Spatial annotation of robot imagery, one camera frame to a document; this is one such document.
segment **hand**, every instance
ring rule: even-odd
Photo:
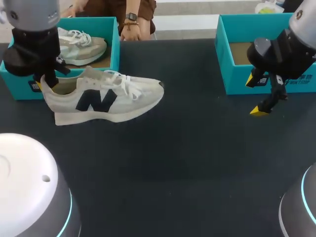
[[[82,12],[89,0],[74,0],[73,6],[61,14],[61,17],[76,17],[77,12]]]
[[[122,33],[120,35],[120,40],[129,40],[129,41],[142,40],[139,26],[138,25],[124,26]]]

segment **shoelace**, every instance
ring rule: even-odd
[[[123,75],[121,73],[106,70],[105,73],[113,74],[111,78],[103,77],[102,80],[105,80],[106,85],[101,85],[103,88],[122,88],[125,95],[127,95],[131,100],[137,100],[142,95],[142,89],[137,86],[135,83],[130,81],[130,76]],[[120,79],[120,84],[115,84],[115,80]]]
[[[89,34],[86,34],[85,32],[80,32],[77,30],[72,30],[68,32],[69,34],[73,34],[72,36],[72,42],[69,44],[76,44],[80,43],[82,46],[88,46],[92,43],[91,36]]]

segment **dark tabletop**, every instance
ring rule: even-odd
[[[0,132],[53,153],[82,236],[281,237],[281,197],[316,161],[316,95],[251,117],[264,96],[225,95],[211,39],[124,42],[120,61],[124,74],[163,81],[165,95],[119,124],[56,127],[44,101],[14,101],[0,80]]]

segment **cardboard box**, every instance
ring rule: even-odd
[[[266,86],[246,87],[251,69],[247,49],[256,38],[276,39],[289,27],[292,13],[221,15],[215,39],[216,53],[228,95],[263,94],[271,92],[270,81]],[[289,80],[286,91],[316,92],[316,64],[299,79]]]
[[[115,17],[62,18],[58,23],[58,27],[66,30],[84,31],[92,37],[104,38],[108,44],[107,51],[100,59],[90,65],[102,71],[119,70],[120,41],[117,20]],[[69,66],[69,68],[71,68],[71,72],[68,75],[65,76],[56,72],[57,77],[76,77],[83,72],[85,66]],[[17,77],[12,75],[5,69],[3,62],[0,65],[0,75],[14,99],[43,99],[43,95],[33,80],[33,76]]]

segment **navy n logo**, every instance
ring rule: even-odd
[[[87,111],[91,105],[94,111],[108,112],[117,95],[110,89],[101,101],[101,94],[99,90],[86,90],[76,106],[76,110]]]

